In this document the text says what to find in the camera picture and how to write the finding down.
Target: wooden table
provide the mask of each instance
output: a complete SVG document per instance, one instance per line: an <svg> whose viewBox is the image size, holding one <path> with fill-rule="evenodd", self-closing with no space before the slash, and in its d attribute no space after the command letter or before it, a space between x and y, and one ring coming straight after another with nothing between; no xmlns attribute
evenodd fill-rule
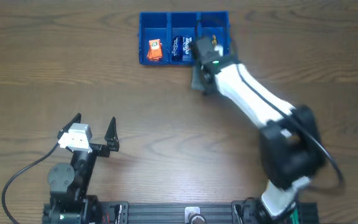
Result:
<svg viewBox="0 0 358 224"><path fill-rule="evenodd" d="M342 196L302 192L322 223L358 222L358 1L0 1L1 191L80 112L94 142L117 118L120 151L99 158L89 194L129 202L230 202L267 177L257 130L227 99L190 88L188 67L138 60L140 11L228 10L241 60L274 94L310 106L347 179ZM40 223L47 174L66 150L18 177L7 205ZM331 168L315 184L336 183Z"/></svg>

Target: blue plastic bin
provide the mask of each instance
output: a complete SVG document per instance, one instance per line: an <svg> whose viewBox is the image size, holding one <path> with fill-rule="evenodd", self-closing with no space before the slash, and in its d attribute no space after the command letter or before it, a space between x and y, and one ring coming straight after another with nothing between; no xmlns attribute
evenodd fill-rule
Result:
<svg viewBox="0 0 358 224"><path fill-rule="evenodd" d="M224 47L224 54L230 51L229 13L218 12L141 12L139 14L139 63L142 65L192 65L193 61L173 61L172 39L178 35L192 36L198 23L198 37L216 36L218 44ZM147 59L149 40L160 39L163 58L159 62Z"/></svg>

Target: robotic arm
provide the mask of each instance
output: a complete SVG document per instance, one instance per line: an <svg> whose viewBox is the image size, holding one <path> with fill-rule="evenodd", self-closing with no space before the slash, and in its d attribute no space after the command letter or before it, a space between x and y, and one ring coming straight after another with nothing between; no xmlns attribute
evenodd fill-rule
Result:
<svg viewBox="0 0 358 224"><path fill-rule="evenodd" d="M307 138L321 144L313 113L277 98L233 55L223 56L209 38L197 40L193 49L204 92L230 98L259 129L260 156L270 180L257 200L255 215L261 223L279 222L292 213L298 191L325 163L323 152Z"/></svg>

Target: wood grain surface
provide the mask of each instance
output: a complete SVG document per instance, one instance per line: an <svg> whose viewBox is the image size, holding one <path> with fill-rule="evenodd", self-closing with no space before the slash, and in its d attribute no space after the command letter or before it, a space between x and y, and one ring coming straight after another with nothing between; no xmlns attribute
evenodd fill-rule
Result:
<svg viewBox="0 0 358 224"><path fill-rule="evenodd" d="M230 12L241 60L274 94L310 106L347 179L344 195L302 192L321 223L358 222L358 1L0 0L0 223L6 181L42 157L80 112L94 142L117 118L120 151L99 158L89 194L129 202L231 202L267 177L257 130L229 100L190 88L188 67L138 60L140 11ZM57 150L18 177L7 206L40 223ZM327 166L315 184L336 183Z"/></svg>

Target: cable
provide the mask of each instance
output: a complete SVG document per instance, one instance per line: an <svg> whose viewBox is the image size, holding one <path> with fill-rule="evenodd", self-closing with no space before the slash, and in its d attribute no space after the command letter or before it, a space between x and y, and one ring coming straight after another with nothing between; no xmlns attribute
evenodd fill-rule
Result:
<svg viewBox="0 0 358 224"><path fill-rule="evenodd" d="M198 24L201 21L212 21L216 24L220 24L222 25L222 22L216 19L201 19L201 20L197 20L196 22L196 27L195 27L195 36L196 36L196 40L198 40ZM223 32L221 32L219 29L216 29L218 32L220 32L220 34L222 35L222 37L224 38L224 34ZM236 41L232 38L232 35L229 33L229 38L232 43L231 43L231 49L233 50L233 56L235 56L236 60L239 62L239 54L238 54L238 48L237 48L237 43ZM330 190L335 190L335 189L343 189L346 185L345 183L345 179L344 176L342 174L342 171L340 170L340 168L338 167L338 164L336 163L335 159L333 158L333 156L324 148L324 146L322 146L320 144L320 142L318 142L305 128L303 128L301 125L298 124L297 121L295 121L291 116L287 115L286 113L284 113L282 110L280 110L279 108L277 108L274 104L272 104L268 99L264 98L257 90L255 90L245 79L244 77L242 77L241 72L240 72L240 68L239 68L239 63L236 63L236 68L237 68L237 72L240 76L241 81L248 86L248 88L250 88L260 99L262 99L266 104L268 104L271 108L273 108L275 111L277 111L281 116L283 116L283 118L289 120L289 122L294 125L294 127L296 127L299 132L301 134L303 134L306 138L308 138L310 141L312 141L316 147L325 155L325 157L327 158L327 160L331 163L333 169L335 170L335 173L337 175L337 179L338 179L338 183L337 186L330 188L330 189L322 189L319 187L315 187L315 186L308 186L309 190L315 190L315 191L330 191Z"/></svg>
<svg viewBox="0 0 358 224"><path fill-rule="evenodd" d="M24 171L30 169L31 167L37 165L38 163L42 162L44 159L46 159L48 156L50 156L58 147L59 143L56 142L56 144L54 145L54 147L48 152L48 154L44 155L41 159L31 163L30 165L26 166L25 168L21 169L19 172L17 172L15 175L13 175L6 183L4 190L2 191L2 207L4 208L4 211L6 213L6 215L9 217L9 219L14 223L14 224L19 224L18 221L16 221L13 216L11 215L11 213L9 212L9 210L6 207L6 202L5 202L5 195L6 195L6 190L9 187L9 185L12 183L12 181L18 177L19 175L21 175Z"/></svg>

